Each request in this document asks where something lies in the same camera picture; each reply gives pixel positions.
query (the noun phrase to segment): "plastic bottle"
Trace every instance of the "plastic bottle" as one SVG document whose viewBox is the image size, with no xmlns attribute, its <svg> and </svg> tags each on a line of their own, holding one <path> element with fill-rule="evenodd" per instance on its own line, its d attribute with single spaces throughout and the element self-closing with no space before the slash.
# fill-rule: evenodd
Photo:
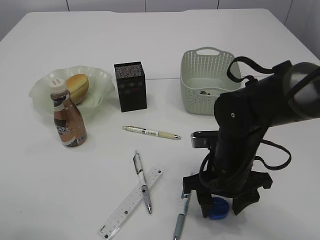
<svg viewBox="0 0 320 240">
<path fill-rule="evenodd" d="M 81 113 L 71 101 L 70 92 L 63 79 L 55 79 L 49 83 L 51 99 L 54 106 L 54 124 L 62 141 L 67 147 L 83 144 L 87 132 Z"/>
</svg>

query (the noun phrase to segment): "white pen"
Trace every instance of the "white pen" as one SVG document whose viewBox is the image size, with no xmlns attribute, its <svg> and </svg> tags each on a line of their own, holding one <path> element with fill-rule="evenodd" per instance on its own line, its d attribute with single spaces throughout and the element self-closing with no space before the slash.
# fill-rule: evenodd
<svg viewBox="0 0 320 240">
<path fill-rule="evenodd" d="M 181 139 L 180 136 L 172 134 L 172 133 L 150 130 L 150 129 L 145 129 L 145 128 L 141 128 L 141 127 L 137 127 L 137 126 L 123 126 L 122 129 L 130 131 L 130 132 L 134 132 L 134 133 L 151 135 L 151 136 L 161 137 L 161 138 L 166 138 L 166 139 Z"/>
<path fill-rule="evenodd" d="M 148 209 L 149 214 L 151 214 L 152 213 L 152 205 L 151 205 L 149 189 L 148 189 L 148 185 L 146 183 L 144 169 L 142 168 L 142 161 L 140 158 L 140 154 L 138 153 L 137 150 L 135 150 L 135 154 L 133 157 L 133 163 L 134 163 L 136 174 L 138 175 L 140 182 L 141 182 L 141 191 L 143 194 L 145 206 Z"/>
</svg>

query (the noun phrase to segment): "white wall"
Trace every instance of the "white wall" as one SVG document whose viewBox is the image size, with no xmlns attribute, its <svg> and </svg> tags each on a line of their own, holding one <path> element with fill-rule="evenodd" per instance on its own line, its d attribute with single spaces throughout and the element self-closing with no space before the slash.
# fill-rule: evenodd
<svg viewBox="0 0 320 240">
<path fill-rule="evenodd" d="M 320 59 L 320 0 L 293 0 L 285 26 Z"/>
<path fill-rule="evenodd" d="M 314 0 L 301 41 L 320 59 L 320 0 Z"/>
<path fill-rule="evenodd" d="M 146 11 L 145 0 L 68 0 L 70 11 L 112 11 L 139 13 Z"/>
<path fill-rule="evenodd" d="M 0 41 L 29 12 L 68 11 L 66 0 L 0 0 Z"/>
<path fill-rule="evenodd" d="M 283 24 L 292 0 L 220 0 L 219 9 L 268 9 Z"/>
<path fill-rule="evenodd" d="M 146 12 L 182 12 L 190 9 L 217 9 L 218 0 L 145 0 Z"/>
</svg>

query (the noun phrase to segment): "pen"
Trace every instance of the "pen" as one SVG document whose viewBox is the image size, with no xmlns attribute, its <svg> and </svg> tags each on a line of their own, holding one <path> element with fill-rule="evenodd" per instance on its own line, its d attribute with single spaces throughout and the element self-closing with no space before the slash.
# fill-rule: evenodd
<svg viewBox="0 0 320 240">
<path fill-rule="evenodd" d="M 141 128 L 141 127 L 137 127 L 137 126 L 123 126 L 122 129 L 130 131 L 130 132 L 134 132 L 134 133 L 151 135 L 151 136 L 161 137 L 161 138 L 166 138 L 166 139 L 181 139 L 180 136 L 172 134 L 172 133 L 150 130 L 150 129 L 145 129 L 145 128 Z"/>
<path fill-rule="evenodd" d="M 182 230 L 184 229 L 185 219 L 188 212 L 189 200 L 190 200 L 191 192 L 189 194 L 182 193 L 182 206 L 181 210 L 176 219 L 173 240 L 179 240 L 181 238 Z"/>
<path fill-rule="evenodd" d="M 146 183 L 146 178 L 144 174 L 144 169 L 142 168 L 142 162 L 140 158 L 140 154 L 138 151 L 135 151 L 134 157 L 133 157 L 133 163 L 135 167 L 136 174 L 138 175 L 140 182 L 141 182 L 141 191 L 143 194 L 143 199 L 146 208 L 148 209 L 149 214 L 152 213 L 152 206 L 151 206 L 151 199 L 149 194 L 149 189 Z"/>
</svg>

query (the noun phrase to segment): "blue container lid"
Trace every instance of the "blue container lid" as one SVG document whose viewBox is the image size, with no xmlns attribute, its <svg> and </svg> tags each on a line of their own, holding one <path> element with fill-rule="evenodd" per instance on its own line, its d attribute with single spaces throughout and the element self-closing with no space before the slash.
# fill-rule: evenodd
<svg viewBox="0 0 320 240">
<path fill-rule="evenodd" d="M 224 219 L 228 216 L 230 206 L 229 203 L 221 197 L 213 197 L 213 207 L 210 210 L 209 218 L 212 220 Z"/>
</svg>

